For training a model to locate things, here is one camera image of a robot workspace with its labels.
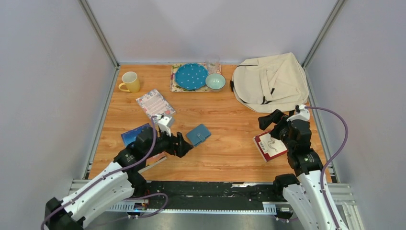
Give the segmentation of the blue leather wallet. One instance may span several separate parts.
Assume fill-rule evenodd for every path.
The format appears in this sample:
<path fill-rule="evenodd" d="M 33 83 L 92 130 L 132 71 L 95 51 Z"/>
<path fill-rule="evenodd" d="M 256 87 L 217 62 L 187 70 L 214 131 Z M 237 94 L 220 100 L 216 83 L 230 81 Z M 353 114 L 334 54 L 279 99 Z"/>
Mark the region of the blue leather wallet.
<path fill-rule="evenodd" d="M 207 129 L 207 127 L 204 124 L 198 125 L 193 130 L 191 130 L 186 134 L 186 137 L 194 147 L 205 142 L 210 136 L 211 132 Z"/>

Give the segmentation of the beige canvas backpack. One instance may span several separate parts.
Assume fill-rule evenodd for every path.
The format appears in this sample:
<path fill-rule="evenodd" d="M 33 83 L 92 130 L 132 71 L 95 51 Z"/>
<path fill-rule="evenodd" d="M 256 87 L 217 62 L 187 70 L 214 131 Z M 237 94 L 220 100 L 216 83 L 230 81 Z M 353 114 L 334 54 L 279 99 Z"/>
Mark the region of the beige canvas backpack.
<path fill-rule="evenodd" d="M 240 103 L 257 113 L 289 112 L 309 97 L 305 71 L 293 53 L 244 60 L 230 87 Z"/>

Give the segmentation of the blue Jane Eyre book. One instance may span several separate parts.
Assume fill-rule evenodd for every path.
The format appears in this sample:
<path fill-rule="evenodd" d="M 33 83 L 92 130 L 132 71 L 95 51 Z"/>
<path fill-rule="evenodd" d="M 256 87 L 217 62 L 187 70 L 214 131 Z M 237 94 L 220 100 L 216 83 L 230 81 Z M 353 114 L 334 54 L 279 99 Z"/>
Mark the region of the blue Jane Eyre book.
<path fill-rule="evenodd" d="M 151 128 L 149 123 L 143 124 L 135 129 L 127 131 L 121 134 L 122 141 L 127 147 L 132 142 L 135 142 L 131 147 L 140 147 L 141 153 L 136 157 L 137 160 L 140 160 L 146 155 L 152 144 L 152 133 L 148 131 Z M 162 153 L 151 153 L 149 157 L 141 164 L 138 165 L 140 169 L 153 167 L 158 163 L 166 160 L 167 156 L 164 152 Z"/>

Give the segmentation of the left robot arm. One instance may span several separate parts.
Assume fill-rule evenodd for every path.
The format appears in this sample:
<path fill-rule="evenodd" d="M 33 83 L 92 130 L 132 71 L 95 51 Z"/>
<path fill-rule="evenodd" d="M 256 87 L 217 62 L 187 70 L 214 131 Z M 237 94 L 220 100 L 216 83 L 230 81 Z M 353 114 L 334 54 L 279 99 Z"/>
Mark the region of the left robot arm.
<path fill-rule="evenodd" d="M 147 199 L 146 180 L 140 170 L 152 156 L 166 152 L 179 158 L 193 149 L 182 133 L 167 134 L 146 127 L 121 150 L 113 161 L 86 185 L 61 200 L 53 197 L 45 205 L 41 229 L 83 230 L 119 201 Z"/>

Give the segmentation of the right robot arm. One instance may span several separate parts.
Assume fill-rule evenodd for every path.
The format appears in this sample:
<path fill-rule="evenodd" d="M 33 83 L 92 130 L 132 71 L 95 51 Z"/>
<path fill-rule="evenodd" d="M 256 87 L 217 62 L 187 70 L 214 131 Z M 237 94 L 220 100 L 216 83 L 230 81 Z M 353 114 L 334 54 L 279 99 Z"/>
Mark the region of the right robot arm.
<path fill-rule="evenodd" d="M 273 194 L 286 200 L 306 230 L 346 230 L 325 177 L 319 155 L 311 147 L 310 112 L 305 105 L 296 107 L 289 115 L 275 110 L 258 118 L 265 130 L 275 124 L 270 136 L 280 140 L 287 148 L 287 159 L 293 174 L 275 177 Z"/>

